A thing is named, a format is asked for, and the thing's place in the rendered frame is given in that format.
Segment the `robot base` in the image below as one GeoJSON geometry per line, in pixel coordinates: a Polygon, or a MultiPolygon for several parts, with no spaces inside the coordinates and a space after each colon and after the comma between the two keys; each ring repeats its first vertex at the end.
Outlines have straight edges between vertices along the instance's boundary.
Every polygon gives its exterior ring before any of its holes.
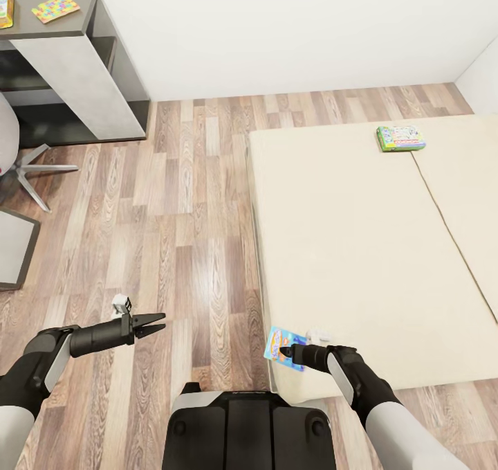
{"type": "Polygon", "coordinates": [[[186,383],[167,425],[161,470],[337,470],[322,398],[201,392],[186,383]]]}

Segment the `jigsaw puzzle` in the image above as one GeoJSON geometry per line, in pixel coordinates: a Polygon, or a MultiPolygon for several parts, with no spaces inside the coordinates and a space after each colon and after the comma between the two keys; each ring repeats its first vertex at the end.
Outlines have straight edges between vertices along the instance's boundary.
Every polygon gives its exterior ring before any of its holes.
{"type": "Polygon", "coordinates": [[[68,14],[80,8],[72,0],[51,0],[39,4],[39,10],[32,9],[32,12],[43,22],[46,23],[59,16],[68,14]]]}

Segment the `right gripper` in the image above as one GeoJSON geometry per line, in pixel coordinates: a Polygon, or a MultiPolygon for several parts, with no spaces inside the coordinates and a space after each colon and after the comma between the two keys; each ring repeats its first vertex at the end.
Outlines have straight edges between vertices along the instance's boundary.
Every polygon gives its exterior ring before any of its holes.
{"type": "Polygon", "coordinates": [[[309,368],[319,370],[315,355],[321,348],[319,345],[301,345],[294,343],[291,347],[281,347],[279,351],[286,356],[292,358],[292,362],[298,365],[307,365],[309,368]]]}

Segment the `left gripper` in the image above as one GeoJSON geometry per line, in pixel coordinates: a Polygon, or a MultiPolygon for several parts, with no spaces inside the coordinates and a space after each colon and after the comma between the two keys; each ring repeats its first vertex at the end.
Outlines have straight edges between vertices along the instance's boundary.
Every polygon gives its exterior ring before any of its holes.
{"type": "Polygon", "coordinates": [[[108,350],[121,345],[133,345],[135,338],[144,338],[166,328],[166,324],[149,325],[162,318],[165,313],[155,314],[122,314],[122,318],[93,326],[93,352],[108,350]]]}

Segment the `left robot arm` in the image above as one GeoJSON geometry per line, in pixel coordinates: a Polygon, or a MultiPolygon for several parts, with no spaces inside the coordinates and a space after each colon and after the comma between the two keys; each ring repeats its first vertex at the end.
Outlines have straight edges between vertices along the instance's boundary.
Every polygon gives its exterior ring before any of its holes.
{"type": "Polygon", "coordinates": [[[43,400],[50,397],[70,357],[133,345],[166,328],[149,325],[165,313],[131,316],[131,301],[119,293],[111,302],[112,321],[43,329],[25,347],[23,356],[0,376],[0,470],[15,470],[43,400]]]}

